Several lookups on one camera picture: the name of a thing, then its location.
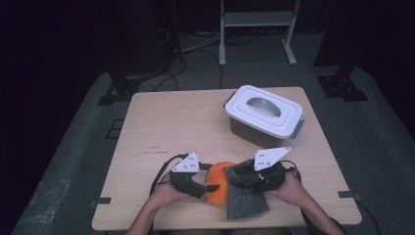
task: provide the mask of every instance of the human arm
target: human arm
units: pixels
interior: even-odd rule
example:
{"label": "human arm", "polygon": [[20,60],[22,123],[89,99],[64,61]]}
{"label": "human arm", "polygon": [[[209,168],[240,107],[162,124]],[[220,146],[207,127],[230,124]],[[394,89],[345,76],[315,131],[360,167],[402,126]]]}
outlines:
{"label": "human arm", "polygon": [[345,234],[318,203],[308,194],[292,172],[287,172],[285,182],[278,190],[267,192],[282,201],[302,209],[310,222],[326,234]]}
{"label": "human arm", "polygon": [[127,235],[145,235],[149,232],[156,214],[162,207],[171,205],[180,199],[190,198],[189,195],[177,191],[170,183],[169,174],[161,178],[156,190],[138,212]]}

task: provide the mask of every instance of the gray carpet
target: gray carpet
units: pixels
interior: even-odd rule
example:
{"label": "gray carpet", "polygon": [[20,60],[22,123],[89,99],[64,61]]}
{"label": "gray carpet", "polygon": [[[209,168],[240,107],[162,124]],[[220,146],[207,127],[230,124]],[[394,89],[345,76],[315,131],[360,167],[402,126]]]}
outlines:
{"label": "gray carpet", "polygon": [[[222,88],[245,84],[257,87],[300,86],[317,115],[346,182],[376,217],[382,234],[415,234],[415,141],[380,93],[375,80],[357,68],[351,79],[369,101],[345,102],[327,98],[316,76],[334,74],[337,68],[314,68],[322,34],[295,34],[293,51],[298,60],[291,67],[281,46],[282,35],[259,36],[242,47],[227,47]],[[187,48],[206,40],[183,36]],[[217,56],[217,44],[203,48]],[[186,69],[176,76],[179,90],[219,89],[221,72],[206,52],[184,55]],[[171,72],[184,67],[173,61]],[[169,74],[143,82],[149,92]],[[128,102],[97,106],[111,79],[97,77],[73,119],[14,234],[102,234],[91,227],[94,202],[100,197],[115,150],[116,139],[106,138],[113,121],[124,118]],[[175,89],[172,79],[158,91]],[[349,234],[376,234],[369,215],[348,226]],[[306,234],[304,228],[292,228]]]}

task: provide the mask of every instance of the white shelf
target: white shelf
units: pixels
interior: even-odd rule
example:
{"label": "white shelf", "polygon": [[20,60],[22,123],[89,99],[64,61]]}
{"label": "white shelf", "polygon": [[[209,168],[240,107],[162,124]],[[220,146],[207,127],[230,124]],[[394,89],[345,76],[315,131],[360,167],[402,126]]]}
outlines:
{"label": "white shelf", "polygon": [[224,26],[290,25],[293,12],[225,13]]}

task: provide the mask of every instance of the dark background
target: dark background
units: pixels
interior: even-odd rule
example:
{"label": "dark background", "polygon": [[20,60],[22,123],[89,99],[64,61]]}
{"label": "dark background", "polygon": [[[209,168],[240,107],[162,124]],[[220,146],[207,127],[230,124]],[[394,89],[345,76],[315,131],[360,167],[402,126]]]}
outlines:
{"label": "dark background", "polygon": [[[165,1],[155,2],[154,18],[148,21],[157,27],[170,27]],[[234,10],[241,10],[241,6],[247,11],[290,7],[288,0],[226,2],[227,8]],[[135,3],[148,5],[149,1]],[[107,71],[96,50],[97,42],[109,36],[126,61],[139,62],[133,57],[143,56],[128,55],[131,44],[127,34],[131,29],[122,28],[115,9],[101,11],[91,4],[94,2],[83,0],[0,3],[2,234],[15,226],[85,94]],[[218,30],[218,0],[178,0],[177,4],[180,30]],[[97,12],[113,18],[106,22],[112,27],[108,34],[102,31],[103,19],[108,18],[98,21]],[[327,28],[315,66],[338,66],[351,58],[375,77],[413,135],[414,12],[411,1],[302,0],[296,25],[299,33]],[[149,50],[159,53],[162,48]],[[149,55],[154,54],[150,51],[144,56]],[[145,67],[156,69],[161,66],[159,61],[167,58],[164,52],[162,58]]]}

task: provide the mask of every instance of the orange ball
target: orange ball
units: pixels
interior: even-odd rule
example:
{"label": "orange ball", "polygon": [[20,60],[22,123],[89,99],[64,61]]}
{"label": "orange ball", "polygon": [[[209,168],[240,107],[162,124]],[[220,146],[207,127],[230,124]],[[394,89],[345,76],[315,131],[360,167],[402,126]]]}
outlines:
{"label": "orange ball", "polygon": [[231,162],[214,164],[208,171],[205,180],[206,185],[219,185],[214,192],[207,192],[207,202],[220,207],[223,210],[228,206],[228,180],[224,168],[235,165]]}

